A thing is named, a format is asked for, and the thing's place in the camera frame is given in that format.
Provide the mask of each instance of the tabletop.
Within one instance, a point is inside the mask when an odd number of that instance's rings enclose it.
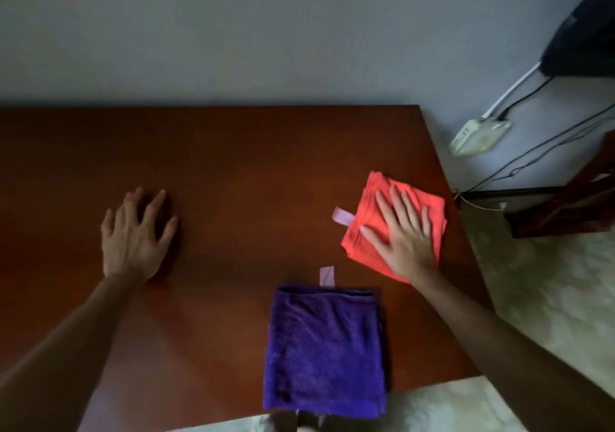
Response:
[[[82,431],[154,431],[262,413],[269,310],[285,282],[371,288],[391,391],[477,375],[416,290],[346,257],[336,206],[370,171],[446,199],[440,267],[491,302],[419,107],[0,109],[0,369],[102,278],[100,223],[142,186],[180,233],[122,321]]]

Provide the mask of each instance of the forearm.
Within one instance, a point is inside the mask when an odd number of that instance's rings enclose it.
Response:
[[[426,272],[417,289],[528,430],[615,427],[613,398],[435,270]]]
[[[77,430],[119,321],[140,286],[137,278],[102,281],[85,304],[4,377],[1,430]]]

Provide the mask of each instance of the red cloth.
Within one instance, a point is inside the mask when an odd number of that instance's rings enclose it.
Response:
[[[440,259],[440,249],[442,247],[442,235],[447,227],[447,220],[444,217],[444,199],[433,194],[428,194],[419,189],[413,188],[406,183],[393,181],[384,177],[380,172],[372,171],[367,179],[367,185],[363,189],[361,201],[358,203],[357,215],[353,222],[348,227],[348,231],[342,240],[342,247],[348,253],[348,257],[357,262],[373,268],[386,276],[390,276],[395,280],[408,282],[402,277],[394,273],[386,262],[380,257],[376,248],[367,241],[359,226],[366,225],[373,229],[378,236],[384,241],[389,241],[389,228],[382,218],[378,203],[376,202],[376,191],[380,190],[387,202],[391,204],[389,188],[394,184],[400,193],[406,191],[410,197],[410,201],[416,210],[419,220],[421,219],[421,210],[424,206],[429,209],[429,218],[432,224],[432,241],[434,245],[435,263]]]

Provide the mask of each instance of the wall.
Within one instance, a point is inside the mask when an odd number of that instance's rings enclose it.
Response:
[[[447,152],[579,2],[0,0],[0,102],[419,103],[451,186],[467,188],[615,101],[613,81],[556,79],[514,111],[495,150]],[[562,147],[491,188],[561,184],[599,140]]]

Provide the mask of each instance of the towel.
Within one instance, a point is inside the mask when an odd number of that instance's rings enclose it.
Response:
[[[386,411],[381,325],[373,293],[284,285],[271,307],[265,409],[360,419]]]
[[[407,192],[412,205],[414,206],[419,220],[421,219],[421,210],[424,206],[429,209],[429,219],[432,224],[432,243],[434,246],[435,263],[440,260],[440,249],[442,247],[442,236],[447,227],[447,220],[444,217],[445,201],[443,198],[428,194],[417,188],[413,188],[406,183],[393,181],[380,172],[372,171],[367,179],[367,185],[363,189],[363,195],[358,203],[358,209],[355,219],[352,221],[344,238],[342,239],[342,247],[348,253],[348,257],[357,262],[366,265],[377,272],[386,276],[390,276],[395,280],[408,281],[403,277],[393,272],[386,262],[380,257],[380,254],[374,246],[367,241],[363,234],[359,231],[359,226],[366,225],[372,228],[383,241],[389,240],[389,227],[387,226],[378,203],[376,202],[376,191],[380,190],[386,200],[391,204],[389,195],[390,186],[394,184],[400,193]]]

